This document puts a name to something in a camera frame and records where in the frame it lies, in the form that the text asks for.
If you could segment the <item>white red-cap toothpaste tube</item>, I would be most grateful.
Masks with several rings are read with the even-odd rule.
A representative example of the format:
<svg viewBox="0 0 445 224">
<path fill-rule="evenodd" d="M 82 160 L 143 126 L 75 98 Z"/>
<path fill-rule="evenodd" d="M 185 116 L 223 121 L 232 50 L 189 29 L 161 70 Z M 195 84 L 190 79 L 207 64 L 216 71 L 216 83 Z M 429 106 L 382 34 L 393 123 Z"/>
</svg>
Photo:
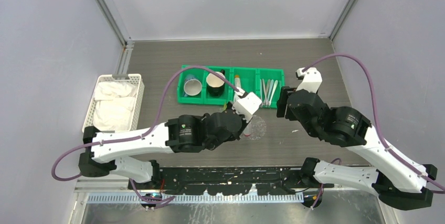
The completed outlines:
<svg viewBox="0 0 445 224">
<path fill-rule="evenodd" d="M 251 134 L 252 134 L 252 127 L 251 127 L 250 124 L 248 124 L 246 126 L 246 128 L 244 129 L 244 131 L 243 131 L 243 135 L 244 136 L 250 136 Z"/>
</svg>

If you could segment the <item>dark green mug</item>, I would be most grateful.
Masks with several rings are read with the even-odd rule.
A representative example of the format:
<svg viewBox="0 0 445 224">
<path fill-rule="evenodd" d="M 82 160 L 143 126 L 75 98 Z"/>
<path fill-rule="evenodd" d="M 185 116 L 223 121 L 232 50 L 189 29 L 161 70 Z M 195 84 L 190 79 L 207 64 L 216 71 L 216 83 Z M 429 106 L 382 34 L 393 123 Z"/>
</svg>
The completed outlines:
<svg viewBox="0 0 445 224">
<path fill-rule="evenodd" d="M 210 73 L 206 77 L 207 93 L 211 97 L 220 97 L 225 91 L 225 82 L 218 78 L 215 74 Z"/>
</svg>

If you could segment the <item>green compartment bin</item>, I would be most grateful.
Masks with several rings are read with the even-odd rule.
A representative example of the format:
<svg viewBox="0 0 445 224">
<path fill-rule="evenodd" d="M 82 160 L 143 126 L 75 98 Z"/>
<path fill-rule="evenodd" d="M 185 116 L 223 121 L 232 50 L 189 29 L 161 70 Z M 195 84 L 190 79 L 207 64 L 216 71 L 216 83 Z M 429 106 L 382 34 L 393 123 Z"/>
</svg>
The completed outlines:
<svg viewBox="0 0 445 224">
<path fill-rule="evenodd" d="M 276 109 L 276 102 L 279 99 L 280 89 L 285 85 L 285 76 L 282 69 L 267 69 L 267 68 L 246 68 L 246 67 L 226 67 L 226 66 L 207 66 L 207 68 L 213 71 L 224 70 L 225 77 L 231 83 L 234 83 L 234 76 L 240 75 L 242 88 L 247 92 L 253 92 L 260 97 L 259 80 L 264 79 L 266 82 L 268 79 L 278 80 L 278 86 L 274 93 L 271 106 L 264 105 L 264 108 Z M 199 95 L 194 97 L 184 96 L 184 79 L 188 74 L 195 75 L 202 83 L 202 91 Z M 202 69 L 188 69 L 179 75 L 177 85 L 177 102 L 183 104 L 197 104 L 197 105 L 224 105 L 228 101 L 234 98 L 234 91 L 228 85 L 225 86 L 225 91 L 220 97 L 211 97 L 207 93 L 207 87 L 205 84 L 206 77 L 209 72 Z"/>
</svg>

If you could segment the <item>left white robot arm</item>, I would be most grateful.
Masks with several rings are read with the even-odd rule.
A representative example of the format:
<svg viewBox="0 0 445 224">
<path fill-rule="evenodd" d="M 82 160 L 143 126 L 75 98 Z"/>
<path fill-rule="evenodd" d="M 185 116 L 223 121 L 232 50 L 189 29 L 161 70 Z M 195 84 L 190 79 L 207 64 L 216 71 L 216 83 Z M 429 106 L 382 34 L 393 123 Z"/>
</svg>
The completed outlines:
<svg viewBox="0 0 445 224">
<path fill-rule="evenodd" d="M 88 126 L 83 132 L 83 142 L 88 147 L 79 156 L 80 174 L 84 177 L 116 174 L 156 189 L 161 182 L 158 163 L 139 161 L 135 155 L 212 151 L 222 143 L 239 140 L 251 119 L 250 115 L 226 109 L 203 116 L 181 115 L 154 129 L 115 133 Z"/>
</svg>

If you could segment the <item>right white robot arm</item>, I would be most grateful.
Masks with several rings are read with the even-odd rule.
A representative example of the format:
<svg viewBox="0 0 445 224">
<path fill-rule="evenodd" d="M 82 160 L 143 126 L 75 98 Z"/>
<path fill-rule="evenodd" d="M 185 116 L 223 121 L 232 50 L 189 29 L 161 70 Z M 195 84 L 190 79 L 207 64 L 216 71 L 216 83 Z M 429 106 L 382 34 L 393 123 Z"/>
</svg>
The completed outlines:
<svg viewBox="0 0 445 224">
<path fill-rule="evenodd" d="M 298 121 L 310 137 L 344 147 L 361 156 L 370 167 L 335 165 L 317 158 L 305 159 L 300 182 L 305 187 L 338 184 L 368 192 L 399 210 L 432 205 L 428 180 L 435 180 L 434 165 L 418 164 L 389 143 L 383 143 L 370 120 L 348 106 L 329 107 L 317 93 L 283 87 L 277 117 Z"/>
</svg>

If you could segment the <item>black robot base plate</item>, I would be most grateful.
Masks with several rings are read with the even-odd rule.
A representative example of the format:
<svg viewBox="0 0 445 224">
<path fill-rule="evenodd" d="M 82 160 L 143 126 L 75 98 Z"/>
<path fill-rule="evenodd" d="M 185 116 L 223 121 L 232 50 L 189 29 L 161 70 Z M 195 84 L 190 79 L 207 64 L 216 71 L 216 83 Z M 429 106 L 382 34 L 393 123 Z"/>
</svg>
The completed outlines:
<svg viewBox="0 0 445 224">
<path fill-rule="evenodd" d="M 169 195 L 215 196 L 293 195 L 319 189 L 320 183 L 305 178 L 299 167 L 163 167 L 150 182 L 136 183 L 138 190 L 161 190 Z"/>
</svg>

